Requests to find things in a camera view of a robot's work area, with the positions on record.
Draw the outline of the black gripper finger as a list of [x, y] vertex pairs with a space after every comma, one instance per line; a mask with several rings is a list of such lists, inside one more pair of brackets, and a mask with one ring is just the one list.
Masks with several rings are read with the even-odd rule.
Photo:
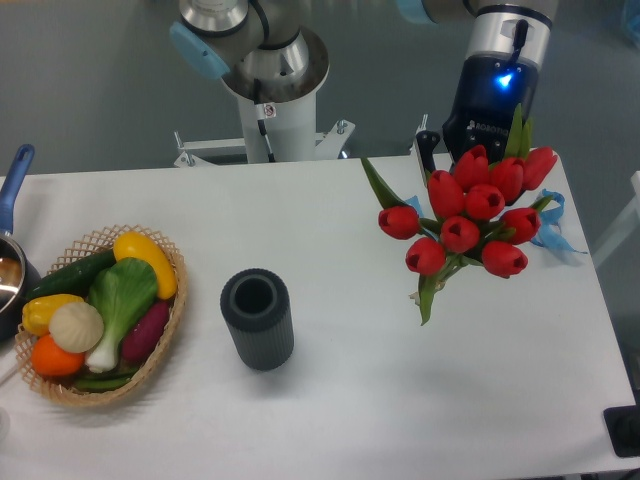
[[440, 143], [440, 134], [436, 131], [420, 130], [415, 135], [415, 151], [419, 163], [423, 182], [427, 183], [431, 174], [436, 170], [434, 150]]

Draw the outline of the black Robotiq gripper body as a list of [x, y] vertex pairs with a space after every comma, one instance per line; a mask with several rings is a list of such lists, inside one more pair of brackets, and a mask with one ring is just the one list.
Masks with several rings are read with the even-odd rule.
[[517, 107], [527, 119], [539, 79], [525, 63], [488, 55], [465, 60], [451, 114], [442, 127], [443, 139], [457, 162], [476, 145], [491, 161], [503, 158]]

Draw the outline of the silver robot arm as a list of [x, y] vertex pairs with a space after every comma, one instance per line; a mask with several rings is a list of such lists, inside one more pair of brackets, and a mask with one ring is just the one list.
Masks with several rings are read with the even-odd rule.
[[[402, 16], [438, 24], [464, 16], [473, 30], [451, 114], [420, 128], [413, 145], [425, 170], [444, 144], [453, 159], [476, 145], [492, 160], [508, 153], [528, 119], [556, 16], [554, 1], [402, 1]], [[329, 159], [339, 131], [316, 132], [316, 94], [329, 71], [323, 41], [300, 20], [296, 1], [183, 1], [170, 38], [201, 76], [235, 96], [249, 163]]]

